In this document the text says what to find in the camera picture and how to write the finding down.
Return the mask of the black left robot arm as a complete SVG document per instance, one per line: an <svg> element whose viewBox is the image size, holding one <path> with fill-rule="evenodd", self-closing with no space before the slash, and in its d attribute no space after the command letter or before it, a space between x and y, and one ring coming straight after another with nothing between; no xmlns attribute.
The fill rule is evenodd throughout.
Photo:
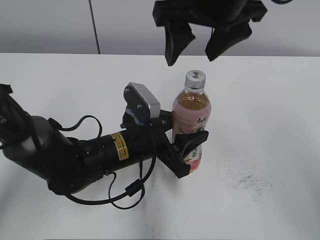
<svg viewBox="0 0 320 240"><path fill-rule="evenodd" d="M66 129L57 121L29 115L11 94L10 85L0 86L0 148L57 195L77 193L110 172L148 159L159 159L178 178L185 177L191 167L184 158L209 135L206 130L180 134L170 142L166 133L173 127L172 113L139 83L124 89L121 131L90 140L64 136Z"/></svg>

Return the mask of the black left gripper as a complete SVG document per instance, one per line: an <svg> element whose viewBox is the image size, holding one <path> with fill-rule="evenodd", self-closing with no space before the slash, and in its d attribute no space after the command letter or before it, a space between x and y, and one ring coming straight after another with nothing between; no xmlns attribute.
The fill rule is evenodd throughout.
<svg viewBox="0 0 320 240"><path fill-rule="evenodd" d="M102 168L108 172L117 171L155 155L179 179L190 174L190 165L184 159L209 136L206 130L176 134L174 145L166 132L173 128L171 111L160 110L159 118L146 126L132 125L126 130L99 138L79 141L78 156L90 168Z"/></svg>

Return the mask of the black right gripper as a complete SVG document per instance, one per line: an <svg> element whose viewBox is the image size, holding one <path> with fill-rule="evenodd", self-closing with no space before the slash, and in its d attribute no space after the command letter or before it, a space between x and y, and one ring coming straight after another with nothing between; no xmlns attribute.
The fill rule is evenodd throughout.
<svg viewBox="0 0 320 240"><path fill-rule="evenodd" d="M171 67L196 38L189 23L221 28L213 31L205 48L212 62L248 39L252 35L248 22L259 22L266 13L267 8L260 0L157 0L152 16L156 26L164 26L164 56Z"/></svg>

